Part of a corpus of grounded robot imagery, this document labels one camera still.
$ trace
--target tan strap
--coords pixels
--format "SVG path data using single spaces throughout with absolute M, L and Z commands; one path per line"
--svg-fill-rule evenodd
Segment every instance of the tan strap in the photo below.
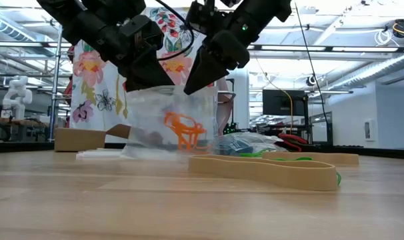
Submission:
M 335 166 L 317 161 L 274 161 L 248 157 L 198 155 L 190 158 L 189 172 L 261 181 L 302 190 L 337 189 Z
M 310 157 L 314 161 L 328 163 L 334 166 L 354 166 L 359 165 L 358 154 L 348 153 L 290 153 L 290 152 L 264 152 L 264 159 L 286 159 L 294 160 L 300 157 Z

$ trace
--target floral dress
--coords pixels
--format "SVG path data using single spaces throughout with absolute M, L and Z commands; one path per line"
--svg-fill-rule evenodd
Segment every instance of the floral dress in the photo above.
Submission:
M 184 9 L 176 10 L 185 18 Z M 156 21 L 165 34 L 163 48 L 157 52 L 158 57 L 172 55 L 190 44 L 190 32 L 174 14 L 162 7 L 147 8 L 145 14 Z M 195 42 L 190 50 L 160 62 L 174 84 L 186 84 L 197 49 L 204 38 L 204 35 L 195 32 Z M 127 108 L 126 79 L 118 74 L 116 66 L 102 61 L 98 52 L 85 42 L 79 42 L 74 51 L 70 127 L 104 131 L 120 123 L 127 124 L 132 113 Z M 228 106 L 226 115 L 230 114 L 230 110 Z M 112 136 L 106 138 L 106 142 L 123 141 Z

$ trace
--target plastic bag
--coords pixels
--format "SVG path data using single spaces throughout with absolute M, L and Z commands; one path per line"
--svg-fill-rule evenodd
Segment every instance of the plastic bag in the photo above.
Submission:
M 192 95 L 183 90 L 184 86 L 160 86 L 127 94 L 131 131 L 124 155 L 140 157 L 145 149 L 209 153 L 217 136 L 217 88 Z
M 242 153 L 261 151 L 287 151 L 275 145 L 283 141 L 276 136 L 264 136 L 258 133 L 231 133 L 217 137 L 213 142 L 213 151 L 218 155 L 240 156 Z

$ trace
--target wall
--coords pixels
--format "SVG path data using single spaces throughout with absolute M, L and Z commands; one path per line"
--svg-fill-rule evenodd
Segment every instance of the wall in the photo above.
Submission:
M 376 95 L 379 147 L 404 149 L 404 87 L 378 85 Z
M 360 145 L 378 147 L 378 140 L 366 141 L 364 124 L 366 120 L 377 119 L 375 84 L 364 89 L 354 89 L 353 94 L 332 95 L 326 100 L 325 112 L 332 112 L 334 145 Z M 322 114 L 321 105 L 310 105 L 309 116 Z M 374 122 L 373 133 L 377 134 Z

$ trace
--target black monitor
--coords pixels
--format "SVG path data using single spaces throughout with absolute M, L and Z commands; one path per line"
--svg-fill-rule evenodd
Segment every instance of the black monitor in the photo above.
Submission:
M 304 91 L 287 90 L 293 100 L 293 115 L 304 116 L 304 102 L 306 93 Z M 281 90 L 263 89 L 263 114 L 264 115 L 291 115 L 291 102 Z

